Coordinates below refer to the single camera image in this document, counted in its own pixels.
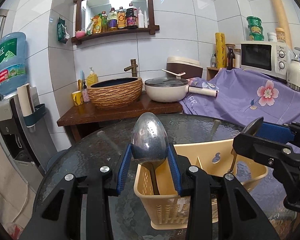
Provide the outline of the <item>green packet on wall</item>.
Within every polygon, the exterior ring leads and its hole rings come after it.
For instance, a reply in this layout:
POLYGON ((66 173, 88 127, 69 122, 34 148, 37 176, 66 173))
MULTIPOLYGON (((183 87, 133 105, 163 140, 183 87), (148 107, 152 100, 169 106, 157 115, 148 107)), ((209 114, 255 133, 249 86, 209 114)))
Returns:
POLYGON ((66 44, 69 40, 70 35, 67 32, 67 27, 65 25, 65 20, 58 18, 57 23, 57 41, 66 44))

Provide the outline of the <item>beige plastic utensil holder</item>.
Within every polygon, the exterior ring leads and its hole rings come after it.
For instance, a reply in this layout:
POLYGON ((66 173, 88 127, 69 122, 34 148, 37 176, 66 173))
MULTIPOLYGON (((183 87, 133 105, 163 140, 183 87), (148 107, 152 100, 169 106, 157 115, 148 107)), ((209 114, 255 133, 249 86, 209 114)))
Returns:
MULTIPOLYGON (((232 167, 233 174, 241 180, 247 191, 254 189, 268 174, 266 166, 246 157, 232 154, 233 140, 219 140, 193 144, 175 144, 178 158, 186 157, 186 167, 196 166, 209 175, 222 177, 232 167)), ((193 180, 187 176, 187 168, 179 168, 179 176, 172 175, 169 162, 160 165, 155 174, 159 194, 153 192, 152 179, 147 168, 138 165, 134 193, 140 198, 155 230, 184 229, 187 227, 190 200, 190 187, 193 180)))

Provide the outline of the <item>dark wooden counter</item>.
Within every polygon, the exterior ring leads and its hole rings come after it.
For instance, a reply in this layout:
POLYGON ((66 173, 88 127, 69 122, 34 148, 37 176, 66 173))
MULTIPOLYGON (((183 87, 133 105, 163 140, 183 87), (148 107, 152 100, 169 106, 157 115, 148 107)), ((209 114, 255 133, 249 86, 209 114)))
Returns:
POLYGON ((116 109, 99 109, 92 103, 84 103, 70 108, 57 121, 59 127, 64 127, 72 144, 108 125, 122 120, 137 118, 142 113, 154 114, 181 113, 182 106, 178 102, 162 103, 151 100, 146 93, 131 105, 116 109))

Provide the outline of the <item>brown glass bottle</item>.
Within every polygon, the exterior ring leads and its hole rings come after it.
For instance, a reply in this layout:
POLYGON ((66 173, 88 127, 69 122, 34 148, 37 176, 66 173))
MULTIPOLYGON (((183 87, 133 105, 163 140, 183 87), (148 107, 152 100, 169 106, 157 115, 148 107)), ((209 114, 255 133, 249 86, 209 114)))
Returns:
POLYGON ((227 70, 232 70, 235 65, 235 54, 234 50, 231 47, 228 47, 227 53, 227 70))

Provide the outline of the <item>wooden framed mirror shelf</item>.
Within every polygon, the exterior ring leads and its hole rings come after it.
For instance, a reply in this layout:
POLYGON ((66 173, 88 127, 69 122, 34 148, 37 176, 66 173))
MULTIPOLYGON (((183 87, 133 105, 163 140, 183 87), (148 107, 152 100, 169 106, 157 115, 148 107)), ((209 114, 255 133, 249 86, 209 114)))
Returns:
POLYGON ((72 43, 119 34, 156 34, 153 0, 74 0, 75 35, 72 43))

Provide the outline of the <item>purple label oil bottle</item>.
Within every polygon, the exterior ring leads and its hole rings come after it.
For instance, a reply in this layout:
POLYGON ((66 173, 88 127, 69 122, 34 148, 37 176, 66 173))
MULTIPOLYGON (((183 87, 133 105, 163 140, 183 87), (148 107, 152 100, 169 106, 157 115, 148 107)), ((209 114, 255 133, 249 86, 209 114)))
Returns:
POLYGON ((107 17, 107 29, 108 31, 117 30, 117 11, 115 8, 111 8, 107 17))

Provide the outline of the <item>yellow wrap roll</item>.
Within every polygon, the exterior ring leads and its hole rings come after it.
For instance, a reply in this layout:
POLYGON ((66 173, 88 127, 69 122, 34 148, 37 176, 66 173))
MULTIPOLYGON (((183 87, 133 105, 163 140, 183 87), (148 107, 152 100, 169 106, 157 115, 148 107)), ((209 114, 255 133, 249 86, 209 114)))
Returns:
POLYGON ((225 35, 223 33, 215 33, 216 39, 216 67, 226 67, 226 46, 225 35))

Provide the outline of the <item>dark soy sauce bottle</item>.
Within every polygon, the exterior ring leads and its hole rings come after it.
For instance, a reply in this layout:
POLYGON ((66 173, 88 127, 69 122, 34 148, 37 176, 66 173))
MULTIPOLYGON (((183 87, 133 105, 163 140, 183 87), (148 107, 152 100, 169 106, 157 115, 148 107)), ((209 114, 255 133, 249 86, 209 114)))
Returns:
POLYGON ((126 10, 126 28, 133 29, 138 28, 138 12, 133 3, 129 3, 129 7, 126 10))

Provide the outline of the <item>white electric kettle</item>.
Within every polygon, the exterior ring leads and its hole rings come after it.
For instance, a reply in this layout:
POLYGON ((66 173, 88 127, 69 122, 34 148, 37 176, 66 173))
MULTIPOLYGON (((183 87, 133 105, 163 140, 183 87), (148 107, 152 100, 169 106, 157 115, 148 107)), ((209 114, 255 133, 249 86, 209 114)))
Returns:
MULTIPOLYGON (((300 52, 299 47, 295 47, 295 50, 300 52)), ((297 92, 300 92, 300 61, 292 59, 287 68, 287 86, 297 92)))

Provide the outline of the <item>blue water jug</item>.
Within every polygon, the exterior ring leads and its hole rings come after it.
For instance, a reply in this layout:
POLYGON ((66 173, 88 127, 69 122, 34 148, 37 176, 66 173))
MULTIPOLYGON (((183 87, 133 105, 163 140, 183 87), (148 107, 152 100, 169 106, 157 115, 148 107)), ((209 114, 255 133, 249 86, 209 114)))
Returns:
POLYGON ((0 40, 0 94, 7 96, 26 83, 26 35, 13 32, 0 40))

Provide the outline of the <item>paper cup stack holder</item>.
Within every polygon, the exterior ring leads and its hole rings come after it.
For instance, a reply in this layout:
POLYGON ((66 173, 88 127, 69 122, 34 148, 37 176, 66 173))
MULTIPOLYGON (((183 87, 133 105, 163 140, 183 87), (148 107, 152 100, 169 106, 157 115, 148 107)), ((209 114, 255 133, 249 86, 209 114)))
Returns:
POLYGON ((25 125, 31 133, 34 133, 36 131, 36 124, 46 114, 45 104, 34 105, 29 83, 18 87, 17 94, 25 125))

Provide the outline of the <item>orange label sauce bottle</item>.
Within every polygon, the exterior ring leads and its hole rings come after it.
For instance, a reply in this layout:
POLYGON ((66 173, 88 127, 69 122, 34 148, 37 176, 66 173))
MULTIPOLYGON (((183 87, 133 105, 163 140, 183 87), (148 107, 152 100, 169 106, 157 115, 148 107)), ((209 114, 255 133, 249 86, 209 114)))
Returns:
POLYGON ((126 13, 123 7, 120 7, 117 12, 117 28, 125 29, 126 27, 126 13))

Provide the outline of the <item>small dark metal spoon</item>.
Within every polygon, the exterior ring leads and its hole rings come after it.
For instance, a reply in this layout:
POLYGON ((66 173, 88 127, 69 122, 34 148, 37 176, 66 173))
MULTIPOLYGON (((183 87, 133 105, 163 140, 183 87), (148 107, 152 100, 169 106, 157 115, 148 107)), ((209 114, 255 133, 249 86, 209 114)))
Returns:
MULTIPOLYGON (((263 117, 259 117, 255 120, 253 120, 251 123, 249 123, 247 126, 245 126, 245 128, 243 128, 241 133, 255 135, 258 132, 258 130, 260 129, 260 127, 262 126, 263 120, 264 120, 263 117)), ((232 149, 231 154, 233 155, 233 159, 232 159, 231 166, 228 170, 228 173, 234 172, 234 168, 235 168, 235 164, 236 164, 237 153, 234 148, 232 149)))

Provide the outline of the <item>brown white rice cooker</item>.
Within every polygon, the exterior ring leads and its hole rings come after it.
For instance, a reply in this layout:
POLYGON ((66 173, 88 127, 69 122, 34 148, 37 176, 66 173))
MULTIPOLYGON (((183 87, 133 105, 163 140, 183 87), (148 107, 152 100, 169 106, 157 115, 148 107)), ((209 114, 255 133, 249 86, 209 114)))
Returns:
POLYGON ((193 77, 202 77, 203 67, 200 62, 194 59, 188 59, 180 56, 170 56, 167 58, 166 70, 180 74, 185 72, 183 75, 185 79, 191 79, 193 77))

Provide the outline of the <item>pink small bowl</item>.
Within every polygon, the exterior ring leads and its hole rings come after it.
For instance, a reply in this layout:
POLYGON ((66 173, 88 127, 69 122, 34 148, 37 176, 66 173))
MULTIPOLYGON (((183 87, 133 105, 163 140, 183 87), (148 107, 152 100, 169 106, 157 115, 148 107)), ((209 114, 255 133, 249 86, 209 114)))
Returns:
POLYGON ((80 38, 85 37, 85 31, 84 31, 84 30, 76 31, 75 37, 76 37, 77 39, 80 39, 80 38))

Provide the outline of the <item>white pan with lid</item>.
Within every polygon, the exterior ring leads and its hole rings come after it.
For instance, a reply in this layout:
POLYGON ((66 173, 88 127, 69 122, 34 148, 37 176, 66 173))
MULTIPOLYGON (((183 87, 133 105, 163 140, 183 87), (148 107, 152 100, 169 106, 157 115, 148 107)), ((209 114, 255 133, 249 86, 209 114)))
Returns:
POLYGON ((187 93, 217 97, 217 90, 198 88, 189 85, 186 79, 159 77, 145 81, 145 91, 149 98, 156 102, 177 102, 187 93))

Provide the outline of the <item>tall beige rolled mat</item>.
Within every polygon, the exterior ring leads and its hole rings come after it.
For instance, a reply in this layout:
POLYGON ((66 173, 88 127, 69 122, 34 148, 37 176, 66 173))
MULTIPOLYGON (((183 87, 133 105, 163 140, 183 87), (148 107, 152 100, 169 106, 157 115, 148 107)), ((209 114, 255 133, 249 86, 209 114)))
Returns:
POLYGON ((282 0, 272 0, 272 3, 277 16, 279 27, 282 28, 285 32, 286 44, 289 46, 290 49, 292 49, 293 46, 290 35, 289 23, 282 0))

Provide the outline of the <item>green instant noodle cups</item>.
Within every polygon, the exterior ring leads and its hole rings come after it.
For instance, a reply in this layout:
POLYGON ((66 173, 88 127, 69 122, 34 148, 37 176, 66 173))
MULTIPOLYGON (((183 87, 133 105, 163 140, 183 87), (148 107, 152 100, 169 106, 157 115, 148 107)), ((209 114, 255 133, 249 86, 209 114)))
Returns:
POLYGON ((260 18, 255 16, 248 16, 246 18, 248 29, 249 29, 249 40, 250 41, 263 41, 263 28, 262 21, 260 18))

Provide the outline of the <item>woven basket sink basin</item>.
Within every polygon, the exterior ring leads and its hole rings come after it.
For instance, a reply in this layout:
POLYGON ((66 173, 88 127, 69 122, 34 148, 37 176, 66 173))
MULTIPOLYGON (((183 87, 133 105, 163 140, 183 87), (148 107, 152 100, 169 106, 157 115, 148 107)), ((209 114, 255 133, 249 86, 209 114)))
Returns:
POLYGON ((87 88, 92 104, 99 109, 128 106, 138 100, 142 92, 142 78, 124 77, 95 83, 87 88))

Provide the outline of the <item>brass faucet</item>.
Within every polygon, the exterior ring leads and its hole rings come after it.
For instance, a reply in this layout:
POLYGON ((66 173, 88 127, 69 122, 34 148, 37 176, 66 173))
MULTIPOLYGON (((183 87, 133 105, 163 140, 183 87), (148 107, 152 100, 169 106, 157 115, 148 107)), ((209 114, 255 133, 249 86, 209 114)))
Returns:
POLYGON ((130 66, 124 68, 124 71, 125 72, 131 71, 132 77, 137 77, 138 76, 137 68, 138 68, 138 65, 136 63, 136 59, 131 59, 130 66))

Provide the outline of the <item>yellow soap dispenser bottle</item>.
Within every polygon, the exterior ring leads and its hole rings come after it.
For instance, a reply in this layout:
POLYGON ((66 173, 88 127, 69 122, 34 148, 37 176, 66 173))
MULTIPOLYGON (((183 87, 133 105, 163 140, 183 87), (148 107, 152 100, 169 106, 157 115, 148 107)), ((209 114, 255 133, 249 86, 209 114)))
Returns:
POLYGON ((88 87, 91 87, 92 85, 98 83, 98 77, 96 73, 94 72, 93 68, 90 67, 90 74, 86 78, 86 84, 88 87))

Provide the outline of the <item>round glass table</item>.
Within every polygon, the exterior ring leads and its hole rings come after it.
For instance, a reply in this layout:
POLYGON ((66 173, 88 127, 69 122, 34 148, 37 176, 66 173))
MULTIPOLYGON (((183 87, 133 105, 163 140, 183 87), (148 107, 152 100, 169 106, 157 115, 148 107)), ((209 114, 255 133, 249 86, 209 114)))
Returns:
MULTIPOLYGON (((234 138, 244 127, 200 115, 160 115, 168 144, 193 144, 234 138)), ((136 120, 120 122, 82 139, 48 170, 42 185, 53 185, 36 208, 21 239, 112 239, 109 197, 117 193, 118 161, 131 144, 136 120)), ((177 157, 186 167, 186 157, 177 157)), ((190 187, 187 239, 211 239, 211 198, 217 198, 219 239, 278 239, 278 234, 248 191, 232 173, 209 175, 186 167, 190 187)), ((300 239, 300 224, 291 239, 300 239)))

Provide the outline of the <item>white microwave oven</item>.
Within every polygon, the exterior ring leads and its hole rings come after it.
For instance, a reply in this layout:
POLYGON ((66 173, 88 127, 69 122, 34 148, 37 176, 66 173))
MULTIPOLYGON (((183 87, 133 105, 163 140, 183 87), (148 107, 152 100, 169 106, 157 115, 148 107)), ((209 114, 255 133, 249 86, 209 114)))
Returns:
POLYGON ((241 43, 241 68, 286 82, 293 52, 284 42, 245 41, 241 43))

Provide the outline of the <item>large steel spoon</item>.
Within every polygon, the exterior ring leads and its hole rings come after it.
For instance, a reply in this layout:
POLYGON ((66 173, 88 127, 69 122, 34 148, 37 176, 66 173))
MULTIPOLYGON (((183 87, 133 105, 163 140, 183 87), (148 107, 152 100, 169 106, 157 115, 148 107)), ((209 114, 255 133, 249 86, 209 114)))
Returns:
POLYGON ((153 193, 159 195, 155 171, 167 158, 168 137, 156 115, 150 112, 140 115, 134 125, 130 143, 134 159, 149 171, 153 193))

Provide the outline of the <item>yellow mug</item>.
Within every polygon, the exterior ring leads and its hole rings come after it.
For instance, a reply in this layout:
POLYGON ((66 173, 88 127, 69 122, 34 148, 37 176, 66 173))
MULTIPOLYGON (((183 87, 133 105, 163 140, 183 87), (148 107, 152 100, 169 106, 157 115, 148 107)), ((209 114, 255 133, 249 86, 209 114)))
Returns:
POLYGON ((75 91, 71 95, 72 95, 72 99, 73 99, 73 102, 74 102, 75 106, 79 106, 79 105, 82 105, 84 103, 84 99, 83 99, 83 95, 82 95, 81 90, 75 91))

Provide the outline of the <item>yellow snack bag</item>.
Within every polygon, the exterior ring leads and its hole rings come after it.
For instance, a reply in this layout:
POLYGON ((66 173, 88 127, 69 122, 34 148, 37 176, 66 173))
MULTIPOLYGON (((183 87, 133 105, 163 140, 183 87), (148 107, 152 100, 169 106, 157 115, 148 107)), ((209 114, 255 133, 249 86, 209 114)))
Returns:
POLYGON ((95 15, 92 19, 93 34, 99 34, 102 31, 102 14, 95 15))

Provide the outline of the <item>purple floral cloth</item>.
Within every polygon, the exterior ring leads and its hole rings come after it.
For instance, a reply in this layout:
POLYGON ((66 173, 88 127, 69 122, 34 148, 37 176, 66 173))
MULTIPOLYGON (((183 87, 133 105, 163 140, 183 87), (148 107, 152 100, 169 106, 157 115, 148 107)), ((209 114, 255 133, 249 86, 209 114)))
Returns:
POLYGON ((300 123, 300 92, 264 74, 249 70, 220 70, 210 81, 193 78, 190 84, 211 88, 212 96, 188 93, 180 104, 183 112, 246 126, 256 118, 275 124, 300 123))

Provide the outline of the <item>water dispenser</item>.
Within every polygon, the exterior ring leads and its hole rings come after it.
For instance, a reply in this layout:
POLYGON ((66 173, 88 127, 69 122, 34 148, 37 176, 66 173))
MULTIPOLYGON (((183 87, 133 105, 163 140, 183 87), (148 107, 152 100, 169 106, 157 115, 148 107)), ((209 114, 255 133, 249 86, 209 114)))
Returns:
POLYGON ((17 93, 0 102, 0 134, 14 161, 32 163, 45 174, 47 163, 57 150, 44 118, 47 110, 40 105, 36 87, 31 88, 31 99, 34 115, 40 116, 32 127, 26 126, 17 93))

